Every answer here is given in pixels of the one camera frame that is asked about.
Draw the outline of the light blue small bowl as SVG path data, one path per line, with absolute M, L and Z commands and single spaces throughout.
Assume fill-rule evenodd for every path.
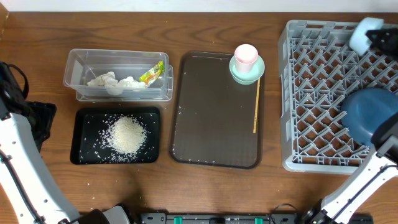
M 384 25 L 384 20 L 373 17 L 364 18 L 354 29 L 349 40 L 349 47 L 359 56 L 363 56 L 371 46 L 371 41 L 366 33 L 369 30 L 379 30 Z

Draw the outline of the dark blue plate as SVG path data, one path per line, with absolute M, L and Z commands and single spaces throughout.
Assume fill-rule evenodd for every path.
M 397 95 L 382 88 L 365 88 L 348 95 L 341 111 L 346 112 L 341 120 L 353 140 L 372 147 L 376 129 L 397 113 Z

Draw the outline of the pink plastic cup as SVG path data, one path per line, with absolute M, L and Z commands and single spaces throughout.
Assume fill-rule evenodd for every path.
M 242 44 L 234 51 L 234 57 L 236 70 L 239 73 L 249 73 L 258 58 L 258 51 L 253 45 Z

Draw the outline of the green yellow snack wrapper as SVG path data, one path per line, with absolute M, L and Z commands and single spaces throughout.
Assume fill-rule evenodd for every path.
M 149 87 L 153 84 L 158 77 L 165 71 L 164 62 L 160 61 L 157 65 L 148 70 L 145 74 L 139 77 L 139 81 L 146 84 Z

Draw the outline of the white tissue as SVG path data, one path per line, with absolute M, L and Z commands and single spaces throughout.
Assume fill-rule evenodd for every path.
M 145 88 L 144 82 L 135 80 L 132 76 L 116 79 L 114 72 L 108 72 L 100 75 L 87 83 L 88 86 L 104 86 L 110 95 L 120 95 L 127 88 Z

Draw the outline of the white rice pile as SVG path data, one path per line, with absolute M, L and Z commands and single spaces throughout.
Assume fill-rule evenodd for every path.
M 123 117 L 109 128 L 110 146 L 121 153 L 133 153 L 144 142 L 144 130 L 130 118 Z

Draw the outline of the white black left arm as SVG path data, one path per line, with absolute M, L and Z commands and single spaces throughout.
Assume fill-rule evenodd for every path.
M 121 204 L 82 215 L 64 196 L 40 155 L 57 108 L 27 101 L 29 84 L 20 87 L 13 70 L 1 63 L 1 186 L 19 223 L 133 223 Z

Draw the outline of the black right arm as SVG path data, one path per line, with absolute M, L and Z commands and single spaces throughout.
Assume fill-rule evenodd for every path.
M 347 181 L 303 215 L 301 223 L 348 223 L 368 197 L 397 176 L 397 96 L 365 88 L 350 94 L 342 109 L 349 135 L 371 149 Z

